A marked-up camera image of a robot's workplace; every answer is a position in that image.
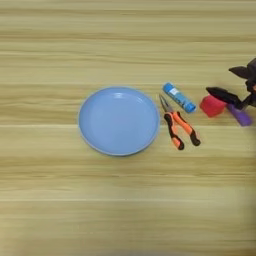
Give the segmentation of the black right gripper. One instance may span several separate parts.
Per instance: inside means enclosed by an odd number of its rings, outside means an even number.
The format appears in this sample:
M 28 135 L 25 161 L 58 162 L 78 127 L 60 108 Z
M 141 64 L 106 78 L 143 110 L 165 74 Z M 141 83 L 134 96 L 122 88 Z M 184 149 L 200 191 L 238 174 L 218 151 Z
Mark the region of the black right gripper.
M 232 67 L 229 71 L 240 78 L 248 79 L 245 84 L 249 95 L 245 100 L 241 101 L 237 95 L 219 87 L 207 87 L 207 92 L 218 100 L 231 104 L 239 110 L 247 106 L 256 107 L 256 79 L 249 79 L 256 76 L 256 58 L 251 60 L 247 66 Z

